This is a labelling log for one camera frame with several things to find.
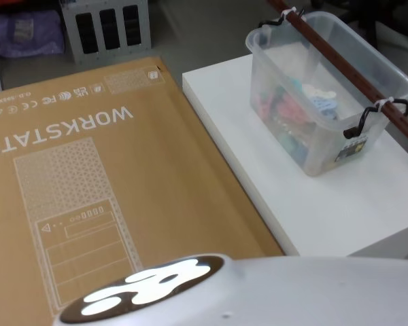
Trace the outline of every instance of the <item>white robot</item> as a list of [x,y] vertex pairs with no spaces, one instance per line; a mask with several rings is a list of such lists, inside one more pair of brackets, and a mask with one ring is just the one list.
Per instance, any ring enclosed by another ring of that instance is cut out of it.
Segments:
[[76,300],[70,325],[408,326],[408,261],[186,257]]

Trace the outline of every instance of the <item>plastic storage container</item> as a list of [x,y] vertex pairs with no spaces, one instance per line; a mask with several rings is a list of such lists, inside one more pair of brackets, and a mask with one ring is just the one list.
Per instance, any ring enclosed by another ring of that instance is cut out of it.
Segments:
[[[384,96],[408,100],[408,77],[340,19],[304,17]],[[251,104],[307,175],[362,155],[387,126],[384,114],[370,113],[359,137],[344,137],[373,104],[289,22],[252,31],[246,45],[253,53]]]

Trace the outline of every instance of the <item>glowing light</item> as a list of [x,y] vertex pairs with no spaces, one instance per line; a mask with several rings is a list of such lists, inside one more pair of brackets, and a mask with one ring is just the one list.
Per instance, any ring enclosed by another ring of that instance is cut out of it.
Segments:
[[93,314],[99,314],[100,312],[105,312],[113,307],[117,306],[121,302],[119,297],[109,297],[107,299],[95,302],[85,307],[82,310],[84,316],[92,316]]
[[[126,284],[124,285],[108,287],[87,295],[84,298],[85,302],[96,303],[83,309],[82,314],[84,314],[84,311],[96,304],[100,305],[102,308],[112,305],[110,308],[113,308],[119,304],[121,300],[118,297],[110,296],[118,295],[120,293],[135,292],[136,295],[133,297],[132,303],[137,305],[149,304],[150,302],[162,299],[169,295],[179,285],[205,275],[210,271],[209,266],[197,266],[197,264],[197,259],[188,259],[168,266],[144,270],[131,275],[125,279]],[[170,276],[175,277],[161,283],[162,280]],[[119,302],[111,300],[114,298],[119,299]],[[97,311],[97,308],[99,309],[99,306],[95,306],[95,308],[92,308],[92,310],[89,311]],[[100,310],[100,312],[106,311],[110,308]]]

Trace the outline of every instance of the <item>gray floor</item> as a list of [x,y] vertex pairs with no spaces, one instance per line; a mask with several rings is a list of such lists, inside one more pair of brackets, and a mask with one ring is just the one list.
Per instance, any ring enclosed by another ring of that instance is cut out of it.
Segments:
[[[301,7],[309,0],[287,1]],[[331,6],[326,10],[340,14]],[[150,2],[152,49],[127,56],[110,65],[142,56],[161,56],[178,84],[183,72],[248,54],[245,37],[264,19],[274,19],[277,12],[266,0],[158,0]],[[379,51],[408,74],[408,40],[379,26],[385,41]],[[65,55],[22,59],[0,59],[4,89],[69,75],[96,66],[77,67],[67,50]],[[408,140],[393,126],[390,134],[408,151]]]

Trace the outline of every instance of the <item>brown stick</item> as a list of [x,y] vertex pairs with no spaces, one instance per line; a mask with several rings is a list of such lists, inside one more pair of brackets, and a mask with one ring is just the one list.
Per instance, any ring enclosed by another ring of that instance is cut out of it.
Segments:
[[[282,0],[268,0],[279,12],[290,9]],[[290,12],[286,19],[304,37],[313,44],[325,58],[327,58],[346,78],[348,78],[372,103],[386,98],[353,66],[344,59],[332,46],[318,35],[296,13]],[[405,117],[392,103],[382,107],[382,113],[408,138],[408,118]]]

